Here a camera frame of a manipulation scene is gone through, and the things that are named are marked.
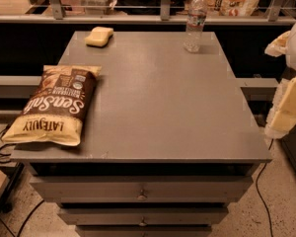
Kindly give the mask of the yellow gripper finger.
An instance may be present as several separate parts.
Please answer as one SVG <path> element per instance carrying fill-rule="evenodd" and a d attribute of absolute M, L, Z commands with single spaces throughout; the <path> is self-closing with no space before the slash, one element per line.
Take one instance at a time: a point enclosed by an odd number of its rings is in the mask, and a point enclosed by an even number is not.
<path fill-rule="evenodd" d="M 274 139 L 287 135 L 296 125 L 296 77 L 282 79 L 277 86 L 264 133 Z"/>
<path fill-rule="evenodd" d="M 273 57 L 278 57 L 282 54 L 285 54 L 289 35 L 289 31 L 281 34 L 266 47 L 264 53 Z"/>

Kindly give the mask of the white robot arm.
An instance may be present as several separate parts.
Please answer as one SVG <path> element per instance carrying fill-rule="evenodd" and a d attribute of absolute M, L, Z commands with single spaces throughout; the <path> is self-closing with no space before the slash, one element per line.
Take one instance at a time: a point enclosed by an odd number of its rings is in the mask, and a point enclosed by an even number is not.
<path fill-rule="evenodd" d="M 286 65 L 296 71 L 296 23 L 270 43 L 265 53 L 278 57 L 285 55 Z M 273 139 L 287 135 L 296 125 L 296 76 L 290 80 L 282 79 L 275 91 L 272 107 L 266 118 L 264 133 Z"/>

